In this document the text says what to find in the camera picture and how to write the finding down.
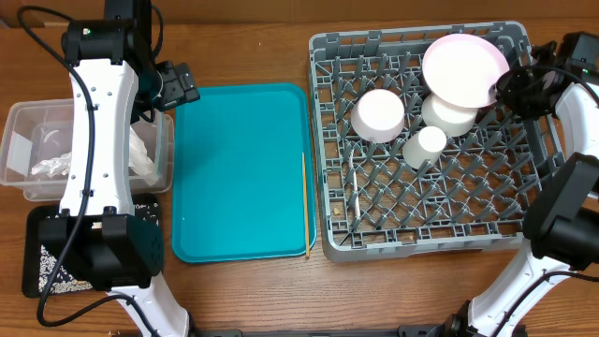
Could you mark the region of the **white paper napkin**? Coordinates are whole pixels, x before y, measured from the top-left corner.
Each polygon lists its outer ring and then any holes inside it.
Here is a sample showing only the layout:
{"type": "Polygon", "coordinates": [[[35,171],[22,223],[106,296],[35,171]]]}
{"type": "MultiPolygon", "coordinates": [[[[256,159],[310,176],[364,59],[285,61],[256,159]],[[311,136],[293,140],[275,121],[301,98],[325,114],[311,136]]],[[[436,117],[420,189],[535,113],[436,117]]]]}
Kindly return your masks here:
{"type": "Polygon", "coordinates": [[[41,160],[31,168],[32,175],[46,174],[49,178],[56,175],[67,175],[70,171],[71,153],[51,159],[41,160]]]}

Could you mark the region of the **white bowl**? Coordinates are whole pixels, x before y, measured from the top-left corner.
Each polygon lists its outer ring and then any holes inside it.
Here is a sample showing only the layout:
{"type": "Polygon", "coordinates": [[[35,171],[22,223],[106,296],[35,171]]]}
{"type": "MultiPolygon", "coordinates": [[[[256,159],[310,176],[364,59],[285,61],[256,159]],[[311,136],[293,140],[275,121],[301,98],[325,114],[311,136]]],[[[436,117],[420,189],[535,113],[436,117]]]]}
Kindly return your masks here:
{"type": "Polygon", "coordinates": [[[440,128],[448,137],[468,133],[475,124],[477,112],[478,109],[452,105],[437,95],[428,95],[421,108],[425,124],[440,128]]]}

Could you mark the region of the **white plastic fork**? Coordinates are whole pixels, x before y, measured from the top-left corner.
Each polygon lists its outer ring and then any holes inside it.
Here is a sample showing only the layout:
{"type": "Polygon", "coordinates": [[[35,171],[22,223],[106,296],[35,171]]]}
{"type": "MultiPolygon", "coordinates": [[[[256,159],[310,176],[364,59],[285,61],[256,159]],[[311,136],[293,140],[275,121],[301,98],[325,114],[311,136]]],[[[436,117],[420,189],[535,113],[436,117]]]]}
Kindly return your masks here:
{"type": "Polygon", "coordinates": [[[354,198],[354,203],[353,203],[354,214],[355,214],[356,221],[359,223],[359,221],[361,220],[361,209],[359,206],[359,189],[358,189],[358,180],[357,180],[357,169],[354,165],[354,149],[353,148],[350,150],[348,164],[349,164],[349,168],[350,168],[352,188],[353,188],[352,197],[354,198]]]}

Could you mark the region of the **white tissue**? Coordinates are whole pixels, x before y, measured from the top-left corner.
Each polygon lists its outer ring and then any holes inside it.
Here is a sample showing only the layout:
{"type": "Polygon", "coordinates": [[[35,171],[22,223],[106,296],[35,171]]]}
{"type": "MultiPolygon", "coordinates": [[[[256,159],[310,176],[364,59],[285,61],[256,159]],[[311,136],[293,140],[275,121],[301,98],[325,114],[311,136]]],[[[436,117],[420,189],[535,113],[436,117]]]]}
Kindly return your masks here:
{"type": "Polygon", "coordinates": [[[128,165],[147,184],[153,185],[157,182],[154,173],[154,163],[148,156],[147,149],[142,139],[133,128],[129,132],[129,162],[128,165]]]}

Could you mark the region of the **wooden chopstick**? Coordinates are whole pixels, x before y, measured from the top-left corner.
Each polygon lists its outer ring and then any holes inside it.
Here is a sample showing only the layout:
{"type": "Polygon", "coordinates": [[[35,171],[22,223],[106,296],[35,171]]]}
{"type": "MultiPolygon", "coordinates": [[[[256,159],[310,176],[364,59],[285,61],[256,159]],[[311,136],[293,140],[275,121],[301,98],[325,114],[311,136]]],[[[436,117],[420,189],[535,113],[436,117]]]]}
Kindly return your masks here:
{"type": "Polygon", "coordinates": [[[310,227],[309,227],[309,212],[308,212],[308,191],[307,191],[307,175],[305,153],[301,154],[301,173],[302,173],[302,202],[303,202],[303,221],[304,221],[304,243],[305,243],[305,258],[310,258],[310,227]]]}

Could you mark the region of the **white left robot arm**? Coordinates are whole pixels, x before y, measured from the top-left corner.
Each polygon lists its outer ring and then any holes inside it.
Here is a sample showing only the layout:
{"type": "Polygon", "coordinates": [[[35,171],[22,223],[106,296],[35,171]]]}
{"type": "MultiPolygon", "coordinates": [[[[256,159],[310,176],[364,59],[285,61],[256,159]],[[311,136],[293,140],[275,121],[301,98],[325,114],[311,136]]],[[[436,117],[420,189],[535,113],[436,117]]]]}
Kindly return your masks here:
{"type": "Polygon", "coordinates": [[[149,1],[108,1],[99,20],[69,20],[54,56],[74,96],[70,168],[39,238],[57,271],[119,302],[143,335],[194,336],[162,273],[162,232],[136,216],[129,182],[130,126],[199,98],[187,65],[157,61],[161,22],[149,1]]]}

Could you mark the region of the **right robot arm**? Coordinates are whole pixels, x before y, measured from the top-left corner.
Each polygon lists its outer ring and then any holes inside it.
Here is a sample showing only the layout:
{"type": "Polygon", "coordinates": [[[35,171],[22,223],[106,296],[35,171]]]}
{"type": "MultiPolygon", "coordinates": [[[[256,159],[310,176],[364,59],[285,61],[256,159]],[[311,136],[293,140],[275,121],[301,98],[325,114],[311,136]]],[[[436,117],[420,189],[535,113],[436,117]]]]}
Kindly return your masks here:
{"type": "Polygon", "coordinates": [[[531,56],[497,80],[495,96],[523,119],[560,119],[567,158],[528,208],[511,262],[432,336],[523,336],[520,320],[560,282],[587,280],[598,261],[598,214],[583,207],[598,193],[598,37],[568,33],[531,56]]]}

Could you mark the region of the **large white plate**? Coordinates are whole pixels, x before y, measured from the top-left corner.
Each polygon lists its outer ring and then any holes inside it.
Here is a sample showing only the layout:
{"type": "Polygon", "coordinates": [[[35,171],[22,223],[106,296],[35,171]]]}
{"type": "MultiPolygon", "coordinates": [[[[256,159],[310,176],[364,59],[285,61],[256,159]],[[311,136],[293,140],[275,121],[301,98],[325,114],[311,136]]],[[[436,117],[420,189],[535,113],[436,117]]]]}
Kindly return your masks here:
{"type": "Polygon", "coordinates": [[[509,70],[504,55],[482,37],[451,34],[431,43],[422,73],[431,92],[463,108],[483,108],[496,99],[491,87],[509,70]]]}

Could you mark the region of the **pink saucer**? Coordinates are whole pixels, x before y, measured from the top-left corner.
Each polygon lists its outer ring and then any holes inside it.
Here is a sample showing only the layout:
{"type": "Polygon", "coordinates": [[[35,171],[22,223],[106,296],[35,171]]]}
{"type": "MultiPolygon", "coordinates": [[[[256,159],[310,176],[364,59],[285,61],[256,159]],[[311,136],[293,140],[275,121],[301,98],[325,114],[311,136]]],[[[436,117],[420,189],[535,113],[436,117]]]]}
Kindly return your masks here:
{"type": "Polygon", "coordinates": [[[351,126],[362,139],[385,143],[397,138],[404,126],[402,100],[386,89],[366,92],[351,111],[351,126]]]}

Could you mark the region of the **cooked rice with peanuts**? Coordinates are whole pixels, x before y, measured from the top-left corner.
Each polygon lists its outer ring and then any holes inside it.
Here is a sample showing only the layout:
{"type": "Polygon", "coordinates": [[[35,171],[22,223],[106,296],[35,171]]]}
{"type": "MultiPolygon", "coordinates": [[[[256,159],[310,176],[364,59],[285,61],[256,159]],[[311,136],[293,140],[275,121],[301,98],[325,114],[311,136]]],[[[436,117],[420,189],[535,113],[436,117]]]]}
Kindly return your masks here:
{"type": "MultiPolygon", "coordinates": [[[[154,195],[150,195],[149,200],[141,200],[141,198],[142,195],[135,196],[134,198],[136,216],[158,226],[160,219],[162,218],[162,210],[158,204],[158,201],[154,198],[154,195]]],[[[38,242],[38,277],[36,285],[38,294],[41,294],[46,284],[50,280],[51,272],[53,271],[57,262],[57,256],[54,253],[51,253],[41,242],[41,240],[38,240],[38,242]]],[[[55,277],[55,280],[52,282],[50,294],[57,295],[80,292],[91,290],[92,288],[93,287],[89,282],[77,279],[64,267],[61,267],[57,273],[57,276],[55,277]]]]}

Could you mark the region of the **white cup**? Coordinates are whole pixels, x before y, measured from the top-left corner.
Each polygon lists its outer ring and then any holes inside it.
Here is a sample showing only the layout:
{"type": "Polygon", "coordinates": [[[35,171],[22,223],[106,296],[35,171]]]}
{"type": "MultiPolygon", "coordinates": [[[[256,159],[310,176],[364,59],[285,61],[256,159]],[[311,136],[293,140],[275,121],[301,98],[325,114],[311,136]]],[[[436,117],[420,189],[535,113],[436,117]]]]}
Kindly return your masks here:
{"type": "Polygon", "coordinates": [[[426,126],[412,136],[402,147],[407,165],[419,169],[425,161],[434,164],[446,146],[446,134],[436,126],[426,126]]]}

